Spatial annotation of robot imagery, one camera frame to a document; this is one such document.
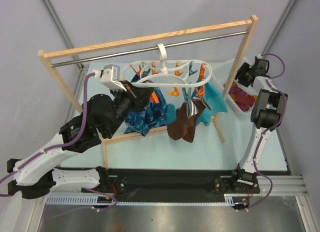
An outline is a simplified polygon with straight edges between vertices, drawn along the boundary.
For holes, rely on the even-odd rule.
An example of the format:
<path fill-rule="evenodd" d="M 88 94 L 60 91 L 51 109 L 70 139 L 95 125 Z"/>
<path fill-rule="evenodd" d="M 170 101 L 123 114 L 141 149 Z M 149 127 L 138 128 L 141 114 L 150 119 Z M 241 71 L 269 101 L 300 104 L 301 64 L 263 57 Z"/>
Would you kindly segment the teal hanger clip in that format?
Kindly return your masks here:
<path fill-rule="evenodd" d="M 192 88 L 182 87 L 182 95 L 186 104 L 192 103 Z"/>

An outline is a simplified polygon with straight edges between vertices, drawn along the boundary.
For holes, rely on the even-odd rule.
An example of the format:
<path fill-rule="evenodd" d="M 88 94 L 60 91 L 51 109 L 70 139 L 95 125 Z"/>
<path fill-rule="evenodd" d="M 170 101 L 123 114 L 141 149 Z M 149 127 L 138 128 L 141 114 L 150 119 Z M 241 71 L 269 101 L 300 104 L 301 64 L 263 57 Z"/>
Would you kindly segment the white round clip hanger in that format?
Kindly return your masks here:
<path fill-rule="evenodd" d="M 126 65 L 119 80 L 128 80 L 133 72 L 138 80 L 132 82 L 136 87 L 159 88 L 198 88 L 208 83 L 213 75 L 211 66 L 202 60 L 169 60 L 164 44 L 157 44 L 158 60 L 136 61 Z"/>

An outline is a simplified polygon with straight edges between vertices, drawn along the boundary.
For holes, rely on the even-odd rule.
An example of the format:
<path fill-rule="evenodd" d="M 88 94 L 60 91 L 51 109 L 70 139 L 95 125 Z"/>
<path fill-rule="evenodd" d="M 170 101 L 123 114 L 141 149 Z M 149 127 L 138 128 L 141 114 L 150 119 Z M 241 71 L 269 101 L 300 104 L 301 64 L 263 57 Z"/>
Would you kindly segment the brown grey sock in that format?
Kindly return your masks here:
<path fill-rule="evenodd" d="M 167 126 L 168 136 L 172 140 L 183 139 L 186 142 L 193 143 L 197 120 L 206 107 L 199 99 L 192 99 L 192 101 L 198 109 L 198 113 L 187 117 L 187 104 L 184 102 L 176 113 L 176 120 Z"/>

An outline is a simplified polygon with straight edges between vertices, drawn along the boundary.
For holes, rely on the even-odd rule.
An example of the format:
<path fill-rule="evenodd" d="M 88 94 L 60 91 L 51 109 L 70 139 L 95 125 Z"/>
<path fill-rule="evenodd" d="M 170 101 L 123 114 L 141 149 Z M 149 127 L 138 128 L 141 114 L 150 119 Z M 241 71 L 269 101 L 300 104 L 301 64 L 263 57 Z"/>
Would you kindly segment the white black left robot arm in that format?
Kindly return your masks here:
<path fill-rule="evenodd" d="M 90 99 L 84 95 L 82 113 L 62 126 L 47 145 L 26 159 L 8 160 L 13 180 L 7 184 L 7 195 L 20 191 L 23 198 L 34 199 L 56 188 L 106 192 L 111 182 L 105 168 L 63 170 L 60 165 L 101 144 L 102 139 L 111 139 L 132 111 L 146 108 L 154 89 L 128 81 L 122 84 L 125 89 L 111 95 L 96 94 Z"/>

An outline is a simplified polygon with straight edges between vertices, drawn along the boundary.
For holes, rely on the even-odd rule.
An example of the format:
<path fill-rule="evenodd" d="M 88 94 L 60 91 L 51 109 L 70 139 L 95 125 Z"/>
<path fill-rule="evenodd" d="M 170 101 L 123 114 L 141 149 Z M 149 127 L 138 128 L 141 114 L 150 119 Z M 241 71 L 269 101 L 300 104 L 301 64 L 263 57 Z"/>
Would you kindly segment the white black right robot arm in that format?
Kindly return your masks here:
<path fill-rule="evenodd" d="M 288 95 L 272 84 L 272 78 L 268 75 L 269 68 L 269 60 L 258 55 L 252 65 L 243 63 L 235 77 L 242 86 L 251 86 L 258 92 L 250 115 L 251 137 L 244 156 L 231 174 L 230 185 L 235 192 L 243 192 L 258 183 L 261 154 L 269 136 L 280 126 L 286 112 Z"/>

